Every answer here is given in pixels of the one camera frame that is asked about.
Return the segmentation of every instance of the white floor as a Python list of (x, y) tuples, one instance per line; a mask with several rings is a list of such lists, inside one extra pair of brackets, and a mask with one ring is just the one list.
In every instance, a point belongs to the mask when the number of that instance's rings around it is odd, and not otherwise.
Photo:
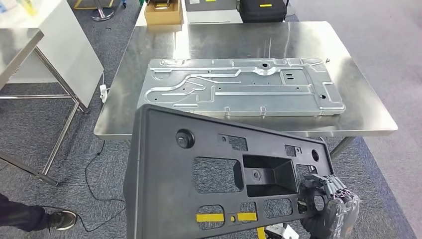
[(399, 126), (365, 138), (415, 234), (422, 239), (422, 1), (294, 0), (300, 21), (326, 20)]

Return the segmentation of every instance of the robotic hand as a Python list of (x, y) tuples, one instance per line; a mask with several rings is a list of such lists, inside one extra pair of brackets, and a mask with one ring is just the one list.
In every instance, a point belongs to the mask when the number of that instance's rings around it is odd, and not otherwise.
[(304, 186), (308, 190), (325, 192), (328, 202), (319, 214), (301, 220), (302, 226), (312, 239), (345, 239), (353, 231), (359, 214), (359, 197), (350, 192), (334, 175), (305, 176)]

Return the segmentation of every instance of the yellow label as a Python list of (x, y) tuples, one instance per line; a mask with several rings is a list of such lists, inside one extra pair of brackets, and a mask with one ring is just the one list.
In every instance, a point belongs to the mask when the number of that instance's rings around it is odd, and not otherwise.
[[(236, 221), (234, 216), (230, 217), (232, 222)], [(237, 213), (238, 221), (257, 221), (256, 213)], [(223, 213), (197, 214), (197, 222), (224, 222)]]
[(258, 239), (265, 239), (265, 238), (267, 238), (265, 236), (264, 228), (257, 228), (256, 229), (256, 232), (258, 233)]

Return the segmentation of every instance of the rectangular cutout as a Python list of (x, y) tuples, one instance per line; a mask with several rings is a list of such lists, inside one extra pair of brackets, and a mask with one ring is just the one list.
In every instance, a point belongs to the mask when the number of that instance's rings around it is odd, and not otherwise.
[(315, 168), (312, 165), (304, 165), (304, 164), (296, 164), (296, 177), (298, 181), (299, 188), (301, 187), (301, 184), (305, 180), (304, 176), (309, 174), (318, 174), (317, 168)]
[(209, 205), (198, 208), (196, 220), (201, 230), (220, 228), (224, 225), (224, 210), (220, 205)]
[(233, 150), (248, 151), (248, 144), (245, 138), (219, 134), (218, 141), (222, 143), (229, 143)]
[(199, 193), (240, 192), (243, 189), (240, 162), (234, 159), (195, 158), (193, 180)]
[(287, 198), (264, 201), (264, 214), (267, 218), (283, 217), (292, 213), (292, 202)]
[(291, 159), (244, 155), (243, 165), (248, 197), (299, 192)]
[(286, 150), (286, 155), (289, 157), (296, 157), (296, 148), (290, 145), (284, 145), (284, 149)]
[(240, 223), (250, 223), (258, 220), (255, 202), (240, 203), (237, 219)]

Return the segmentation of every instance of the cardboard box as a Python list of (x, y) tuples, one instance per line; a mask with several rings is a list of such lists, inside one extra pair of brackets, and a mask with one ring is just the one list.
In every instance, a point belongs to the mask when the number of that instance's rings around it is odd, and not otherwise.
[(177, 25), (182, 24), (182, 0), (175, 0), (167, 9), (155, 9), (150, 4), (145, 9), (147, 25)]

